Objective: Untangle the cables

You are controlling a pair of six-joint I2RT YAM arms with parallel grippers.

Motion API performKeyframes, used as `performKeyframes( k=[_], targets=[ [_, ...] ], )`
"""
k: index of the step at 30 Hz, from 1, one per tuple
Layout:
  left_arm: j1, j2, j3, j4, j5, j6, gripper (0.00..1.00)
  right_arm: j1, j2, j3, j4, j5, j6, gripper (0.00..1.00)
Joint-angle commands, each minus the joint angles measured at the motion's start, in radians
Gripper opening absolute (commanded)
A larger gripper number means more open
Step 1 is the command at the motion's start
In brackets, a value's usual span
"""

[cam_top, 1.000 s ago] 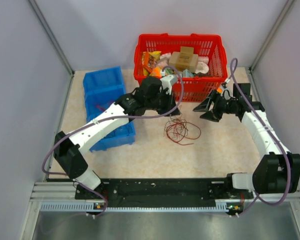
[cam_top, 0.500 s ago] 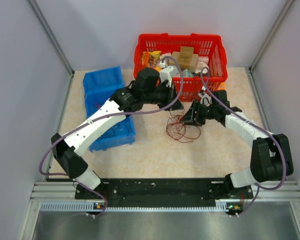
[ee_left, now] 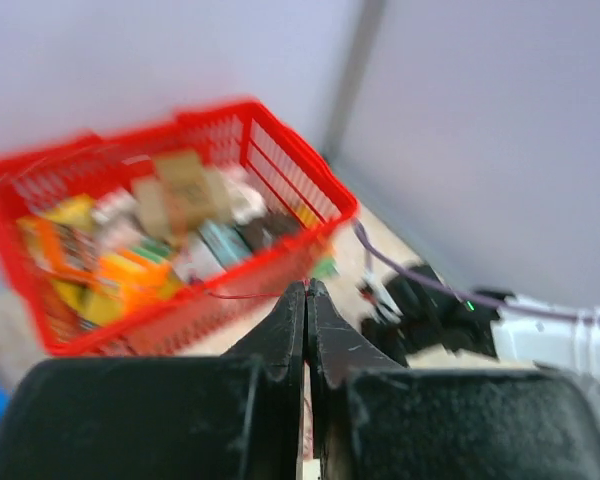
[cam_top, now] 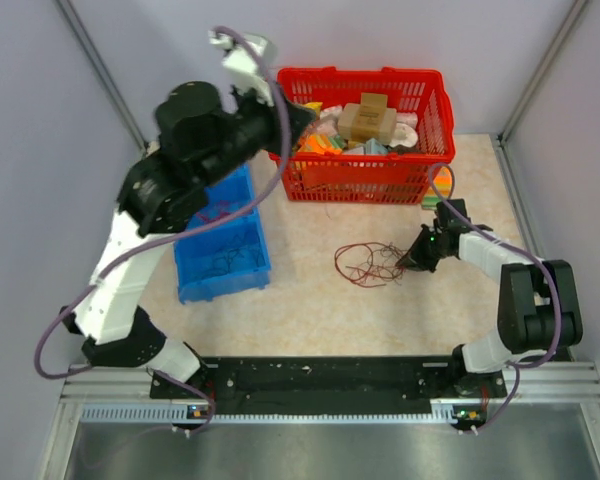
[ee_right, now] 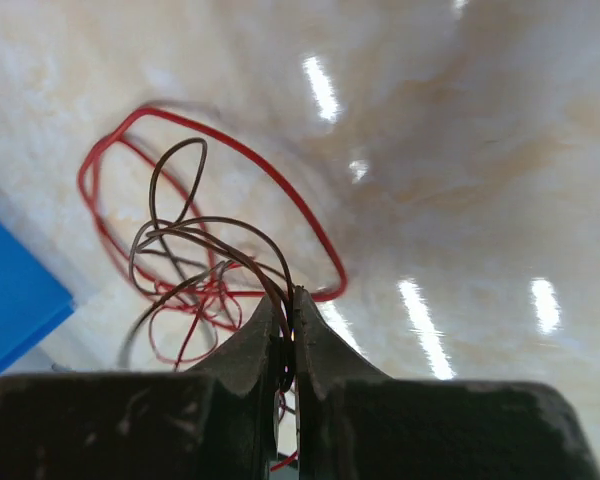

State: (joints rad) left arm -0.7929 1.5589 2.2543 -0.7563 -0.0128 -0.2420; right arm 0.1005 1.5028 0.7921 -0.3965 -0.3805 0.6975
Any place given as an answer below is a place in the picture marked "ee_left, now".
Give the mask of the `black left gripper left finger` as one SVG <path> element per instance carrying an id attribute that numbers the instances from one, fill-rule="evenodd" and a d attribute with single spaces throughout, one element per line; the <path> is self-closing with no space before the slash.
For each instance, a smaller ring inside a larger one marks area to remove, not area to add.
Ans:
<path id="1" fill-rule="evenodd" d="M 213 357 L 48 359 L 0 422 L 0 479 L 298 479 L 306 290 Z"/>

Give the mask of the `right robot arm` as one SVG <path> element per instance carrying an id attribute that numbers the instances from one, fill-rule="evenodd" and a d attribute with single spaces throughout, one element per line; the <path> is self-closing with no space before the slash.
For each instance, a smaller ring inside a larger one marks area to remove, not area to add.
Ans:
<path id="1" fill-rule="evenodd" d="M 442 346 L 500 361 L 531 362 L 600 379 L 600 310 L 540 302 L 511 291 L 478 289 L 484 305 L 446 294 L 400 274 L 384 287 L 401 313 L 385 349 L 401 364 L 408 356 Z"/>

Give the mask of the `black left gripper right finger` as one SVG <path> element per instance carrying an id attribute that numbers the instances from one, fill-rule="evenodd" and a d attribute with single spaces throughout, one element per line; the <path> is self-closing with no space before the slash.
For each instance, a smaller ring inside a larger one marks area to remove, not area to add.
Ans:
<path id="1" fill-rule="evenodd" d="M 568 377 L 410 369 L 310 282 L 305 348 L 325 479 L 600 479 L 600 426 Z"/>

